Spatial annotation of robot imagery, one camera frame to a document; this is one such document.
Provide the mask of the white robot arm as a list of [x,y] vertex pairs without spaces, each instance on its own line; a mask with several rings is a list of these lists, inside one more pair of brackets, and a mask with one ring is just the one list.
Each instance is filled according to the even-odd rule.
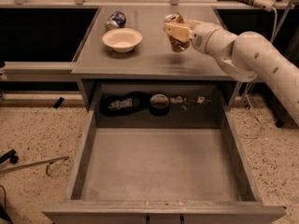
[[259,78],[299,125],[299,69],[265,37],[255,32],[235,35],[215,23],[201,21],[167,21],[164,31],[212,57],[235,81],[251,82]]

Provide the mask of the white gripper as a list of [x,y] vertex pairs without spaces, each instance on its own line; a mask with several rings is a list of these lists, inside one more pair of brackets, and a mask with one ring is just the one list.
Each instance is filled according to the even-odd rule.
[[206,55],[228,55],[232,52],[237,35],[214,23],[185,19],[184,23],[166,22],[164,31],[170,40],[186,43]]

